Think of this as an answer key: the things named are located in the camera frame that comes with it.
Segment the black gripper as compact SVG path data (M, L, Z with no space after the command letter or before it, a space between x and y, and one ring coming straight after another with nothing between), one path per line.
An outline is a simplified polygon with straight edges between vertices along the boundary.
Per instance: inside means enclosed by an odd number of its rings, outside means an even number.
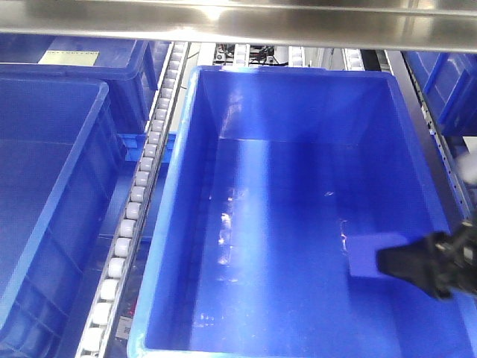
M463 221L453 233L437 232L432 245L435 252L425 239L379 249L377 268L427 295L447 298L457 290L476 297L476 221Z

